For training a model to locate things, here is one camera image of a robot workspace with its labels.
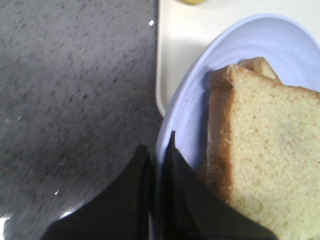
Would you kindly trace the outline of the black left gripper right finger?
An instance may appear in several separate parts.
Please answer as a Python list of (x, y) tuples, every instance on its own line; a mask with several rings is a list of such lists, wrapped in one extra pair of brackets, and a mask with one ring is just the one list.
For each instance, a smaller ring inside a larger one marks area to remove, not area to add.
[(207, 188), (176, 148), (174, 132), (165, 152), (161, 194), (164, 240), (277, 239)]

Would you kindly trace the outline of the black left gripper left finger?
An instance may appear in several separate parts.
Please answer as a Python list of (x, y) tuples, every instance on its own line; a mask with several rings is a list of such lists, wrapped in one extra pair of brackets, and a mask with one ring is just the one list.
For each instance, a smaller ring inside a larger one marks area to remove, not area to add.
[(147, 240), (153, 165), (137, 147), (121, 174), (98, 196), (53, 222), (43, 240)]

